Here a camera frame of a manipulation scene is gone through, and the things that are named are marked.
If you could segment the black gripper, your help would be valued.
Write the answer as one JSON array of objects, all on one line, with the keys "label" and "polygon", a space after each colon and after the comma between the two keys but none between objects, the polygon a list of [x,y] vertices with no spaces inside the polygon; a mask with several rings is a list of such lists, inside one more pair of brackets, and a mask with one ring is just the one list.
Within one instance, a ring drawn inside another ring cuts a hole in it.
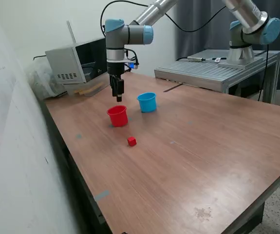
[{"label": "black gripper", "polygon": [[124,80],[120,78],[121,75],[125,72],[125,63],[107,62],[107,72],[110,75],[110,86],[112,89],[112,95],[116,96],[117,102],[121,102],[122,95],[124,94]]}]

